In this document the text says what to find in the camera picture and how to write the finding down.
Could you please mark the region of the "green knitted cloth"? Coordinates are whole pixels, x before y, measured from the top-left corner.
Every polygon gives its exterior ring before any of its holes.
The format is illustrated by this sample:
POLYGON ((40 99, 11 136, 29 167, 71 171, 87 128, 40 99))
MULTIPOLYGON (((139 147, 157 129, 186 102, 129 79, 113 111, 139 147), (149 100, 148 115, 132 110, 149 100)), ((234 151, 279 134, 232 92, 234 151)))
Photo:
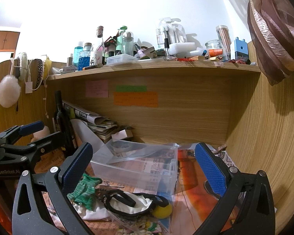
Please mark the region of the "green knitted cloth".
POLYGON ((84 173, 72 193, 67 194, 67 198, 77 205, 84 206, 87 210, 93 209, 95 202, 96 186, 103 180, 98 177, 91 177, 84 173))

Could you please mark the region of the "black and white eye mask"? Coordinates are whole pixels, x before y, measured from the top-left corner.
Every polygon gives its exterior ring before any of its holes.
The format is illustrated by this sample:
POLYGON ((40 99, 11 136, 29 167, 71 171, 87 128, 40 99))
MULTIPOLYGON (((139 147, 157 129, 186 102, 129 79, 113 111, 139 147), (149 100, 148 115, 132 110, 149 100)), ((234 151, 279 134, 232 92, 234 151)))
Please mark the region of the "black and white eye mask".
POLYGON ((101 201, 113 214, 129 219, 152 215, 151 212, 158 205, 165 207, 170 203, 160 195, 130 193, 119 189, 106 191, 101 201))

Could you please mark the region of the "yellow foam ball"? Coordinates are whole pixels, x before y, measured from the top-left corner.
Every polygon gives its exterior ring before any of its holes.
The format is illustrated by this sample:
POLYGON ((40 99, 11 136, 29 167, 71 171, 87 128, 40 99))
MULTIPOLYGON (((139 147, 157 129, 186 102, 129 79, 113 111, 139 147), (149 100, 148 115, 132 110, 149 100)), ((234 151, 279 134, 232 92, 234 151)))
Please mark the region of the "yellow foam ball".
POLYGON ((167 206, 162 207, 158 205, 152 212, 152 216, 157 219, 166 219, 172 214, 172 205, 169 203, 167 206))

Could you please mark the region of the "dark wine bottle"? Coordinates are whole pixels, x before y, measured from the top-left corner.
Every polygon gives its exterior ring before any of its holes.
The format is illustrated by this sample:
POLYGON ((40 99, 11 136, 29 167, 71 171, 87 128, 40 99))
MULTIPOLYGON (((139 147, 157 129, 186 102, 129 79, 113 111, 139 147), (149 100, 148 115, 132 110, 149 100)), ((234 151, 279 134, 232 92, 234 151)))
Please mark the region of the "dark wine bottle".
POLYGON ((63 106, 63 100, 61 91, 55 92, 56 111, 54 113, 54 124, 57 131, 60 131, 63 136, 64 156, 68 157, 75 153, 77 149, 77 143, 75 139, 74 129, 70 121, 68 112, 63 106))

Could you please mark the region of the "white fluffy pom pom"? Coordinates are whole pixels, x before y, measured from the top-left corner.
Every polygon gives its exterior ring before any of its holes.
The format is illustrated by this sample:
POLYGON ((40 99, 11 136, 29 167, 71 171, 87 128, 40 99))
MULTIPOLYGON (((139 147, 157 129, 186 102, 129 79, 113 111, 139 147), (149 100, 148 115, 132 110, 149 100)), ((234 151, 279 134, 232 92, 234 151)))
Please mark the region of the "white fluffy pom pom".
POLYGON ((0 82, 0 105, 9 108, 17 103, 21 94, 21 87, 17 78, 6 75, 0 82))

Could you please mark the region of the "white plastic box lid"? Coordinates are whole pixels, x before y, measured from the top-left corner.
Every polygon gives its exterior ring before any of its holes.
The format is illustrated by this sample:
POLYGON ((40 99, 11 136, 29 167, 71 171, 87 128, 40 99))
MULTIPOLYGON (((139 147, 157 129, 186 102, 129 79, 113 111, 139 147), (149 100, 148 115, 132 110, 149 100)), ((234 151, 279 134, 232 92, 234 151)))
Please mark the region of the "white plastic box lid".
POLYGON ((92 160, 104 164, 108 164, 113 157, 112 153, 108 153, 108 147, 94 134, 89 127, 80 119, 72 119, 72 126, 78 138, 82 142, 88 142, 93 149, 92 160))

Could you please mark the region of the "stack of newspapers and books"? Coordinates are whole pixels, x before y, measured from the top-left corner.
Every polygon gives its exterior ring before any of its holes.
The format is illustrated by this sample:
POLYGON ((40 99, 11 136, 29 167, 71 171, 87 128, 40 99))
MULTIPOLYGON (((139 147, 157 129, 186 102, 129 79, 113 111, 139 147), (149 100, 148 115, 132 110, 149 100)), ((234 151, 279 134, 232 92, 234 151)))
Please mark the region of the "stack of newspapers and books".
POLYGON ((81 120, 104 143, 112 138, 112 134, 119 131, 118 124, 107 117, 73 105, 68 101, 63 101, 63 107, 69 113, 70 119, 81 120))

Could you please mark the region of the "newspaper desk covering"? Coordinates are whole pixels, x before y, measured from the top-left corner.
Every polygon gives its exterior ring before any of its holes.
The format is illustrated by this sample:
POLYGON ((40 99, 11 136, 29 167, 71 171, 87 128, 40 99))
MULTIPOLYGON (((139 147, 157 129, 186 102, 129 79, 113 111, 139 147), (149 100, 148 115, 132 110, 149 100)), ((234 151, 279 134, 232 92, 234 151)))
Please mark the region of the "newspaper desk covering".
MULTIPOLYGON (((205 184, 206 177, 194 157, 194 148, 178 150, 178 181, 175 194, 172 195, 173 211, 170 219, 162 219, 158 228, 161 232, 153 234, 194 234, 216 205, 219 196, 214 194, 209 185, 205 184)), ((34 171, 36 173, 46 172, 47 168, 62 164, 64 155, 61 150, 54 150, 45 154, 38 162, 34 171)), ((56 211, 47 193, 42 193, 49 214, 56 227, 65 231, 63 224, 57 216, 56 211)), ((99 212, 104 212, 103 207, 95 205, 93 212, 84 211, 82 219, 94 234, 129 234, 116 223, 108 221, 109 217, 98 219, 99 212)))

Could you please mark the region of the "small white cardboard box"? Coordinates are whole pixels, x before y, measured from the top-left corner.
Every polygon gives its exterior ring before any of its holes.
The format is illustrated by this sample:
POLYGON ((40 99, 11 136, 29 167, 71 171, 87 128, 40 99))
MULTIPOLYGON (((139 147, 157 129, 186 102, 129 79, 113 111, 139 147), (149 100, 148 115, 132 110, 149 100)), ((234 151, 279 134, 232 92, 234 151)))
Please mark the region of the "small white cardboard box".
POLYGON ((113 141, 126 140, 132 137, 133 133, 130 129, 123 129, 111 135, 113 141))

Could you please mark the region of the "blue glass bottle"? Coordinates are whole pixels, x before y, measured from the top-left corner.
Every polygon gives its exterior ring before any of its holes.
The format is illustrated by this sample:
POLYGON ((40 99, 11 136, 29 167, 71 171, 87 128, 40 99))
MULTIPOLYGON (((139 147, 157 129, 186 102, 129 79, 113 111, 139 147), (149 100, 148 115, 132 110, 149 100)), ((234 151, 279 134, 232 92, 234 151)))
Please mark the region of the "blue glass bottle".
POLYGON ((83 50, 79 53, 78 57, 78 70, 83 70, 83 68, 90 65, 90 55, 91 55, 92 44, 86 42, 84 44, 83 50))

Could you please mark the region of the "green sticky note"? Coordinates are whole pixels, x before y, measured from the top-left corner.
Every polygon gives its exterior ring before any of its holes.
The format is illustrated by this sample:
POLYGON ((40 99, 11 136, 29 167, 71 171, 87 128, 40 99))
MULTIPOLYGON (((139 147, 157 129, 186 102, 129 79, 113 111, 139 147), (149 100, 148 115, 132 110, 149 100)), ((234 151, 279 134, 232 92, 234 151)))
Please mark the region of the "green sticky note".
POLYGON ((117 85, 116 92, 147 92, 146 85, 117 85))

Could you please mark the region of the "clear lidded container on shelf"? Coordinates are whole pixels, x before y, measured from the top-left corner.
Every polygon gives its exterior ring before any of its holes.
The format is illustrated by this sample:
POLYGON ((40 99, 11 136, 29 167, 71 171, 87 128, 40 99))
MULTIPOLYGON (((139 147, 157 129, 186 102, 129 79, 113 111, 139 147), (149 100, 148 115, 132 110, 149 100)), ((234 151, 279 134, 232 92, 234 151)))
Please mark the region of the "clear lidded container on shelf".
POLYGON ((131 56, 128 54, 120 54, 120 55, 108 57, 106 61, 106 65, 115 66, 119 64, 136 63, 137 61, 138 59, 134 56, 131 56))

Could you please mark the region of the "blue box on shelf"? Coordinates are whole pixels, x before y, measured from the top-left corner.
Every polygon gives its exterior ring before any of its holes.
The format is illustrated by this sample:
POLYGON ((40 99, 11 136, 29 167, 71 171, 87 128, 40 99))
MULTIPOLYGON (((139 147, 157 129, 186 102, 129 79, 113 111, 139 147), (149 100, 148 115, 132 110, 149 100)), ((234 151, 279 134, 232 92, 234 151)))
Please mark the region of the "blue box on shelf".
POLYGON ((234 54, 235 60, 246 61, 249 59, 248 44, 244 39, 240 40, 239 37, 236 37, 234 40, 234 54))

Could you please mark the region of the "tall transparent tube container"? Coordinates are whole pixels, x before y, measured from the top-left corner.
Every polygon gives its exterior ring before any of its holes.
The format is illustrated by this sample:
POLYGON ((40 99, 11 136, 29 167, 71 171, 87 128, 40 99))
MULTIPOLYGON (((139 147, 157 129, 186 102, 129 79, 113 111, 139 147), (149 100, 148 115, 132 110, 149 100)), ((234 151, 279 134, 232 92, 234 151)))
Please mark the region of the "tall transparent tube container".
POLYGON ((227 60, 230 60, 230 58, 231 58, 231 54, 230 54, 231 39, 230 39, 230 35, 229 35, 229 29, 226 25, 218 25, 218 26, 216 26, 216 32, 217 32, 219 40, 222 42, 222 45, 224 47, 224 51, 227 56, 227 60))

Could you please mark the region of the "pink hanging fabric bag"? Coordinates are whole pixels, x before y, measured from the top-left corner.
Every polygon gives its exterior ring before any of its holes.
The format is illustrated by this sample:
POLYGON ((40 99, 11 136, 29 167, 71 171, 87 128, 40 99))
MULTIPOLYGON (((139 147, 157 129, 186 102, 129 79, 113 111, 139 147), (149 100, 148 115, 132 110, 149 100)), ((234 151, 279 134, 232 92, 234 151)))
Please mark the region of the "pink hanging fabric bag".
POLYGON ((249 0, 247 14, 258 66, 276 85, 294 72, 294 7, 289 0, 249 0))

